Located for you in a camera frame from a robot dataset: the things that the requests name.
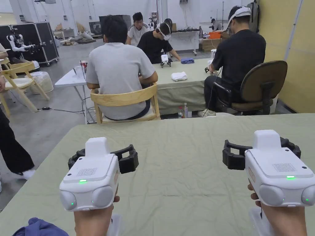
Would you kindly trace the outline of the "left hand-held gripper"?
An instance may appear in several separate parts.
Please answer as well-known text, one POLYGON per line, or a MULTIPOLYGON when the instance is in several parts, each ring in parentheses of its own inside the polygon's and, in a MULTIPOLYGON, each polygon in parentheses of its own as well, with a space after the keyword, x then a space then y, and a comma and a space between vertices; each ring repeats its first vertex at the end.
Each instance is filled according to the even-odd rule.
POLYGON ((69 171, 60 183, 60 199, 66 211, 88 211, 113 204, 120 173, 139 166, 133 145, 110 153, 105 137, 93 137, 86 149, 68 160, 69 171))

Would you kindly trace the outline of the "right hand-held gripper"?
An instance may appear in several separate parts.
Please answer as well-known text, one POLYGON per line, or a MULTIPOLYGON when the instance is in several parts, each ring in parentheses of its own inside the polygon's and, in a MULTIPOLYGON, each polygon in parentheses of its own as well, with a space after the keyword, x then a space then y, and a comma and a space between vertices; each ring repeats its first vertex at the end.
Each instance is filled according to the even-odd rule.
POLYGON ((229 170, 245 169, 259 200, 274 207, 315 204, 315 175, 299 158, 299 146, 274 130, 255 131, 253 147, 225 140, 222 150, 223 164, 229 170))

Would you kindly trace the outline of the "person's left hand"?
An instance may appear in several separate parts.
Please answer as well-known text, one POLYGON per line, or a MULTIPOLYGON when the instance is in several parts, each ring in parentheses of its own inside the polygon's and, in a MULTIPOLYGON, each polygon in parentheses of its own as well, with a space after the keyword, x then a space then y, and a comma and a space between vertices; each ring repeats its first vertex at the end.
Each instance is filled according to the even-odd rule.
POLYGON ((74 230, 77 236, 106 236, 114 205, 108 208, 74 212, 74 230))

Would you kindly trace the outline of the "person's right hand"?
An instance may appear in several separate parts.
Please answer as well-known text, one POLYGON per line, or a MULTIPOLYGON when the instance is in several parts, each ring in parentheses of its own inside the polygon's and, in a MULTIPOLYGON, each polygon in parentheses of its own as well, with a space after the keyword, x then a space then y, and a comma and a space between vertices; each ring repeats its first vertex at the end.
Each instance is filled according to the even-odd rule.
POLYGON ((250 195, 251 199, 255 201, 258 207, 262 208, 276 236, 307 236, 305 207, 267 206, 261 203, 251 183, 247 188, 254 192, 250 195))

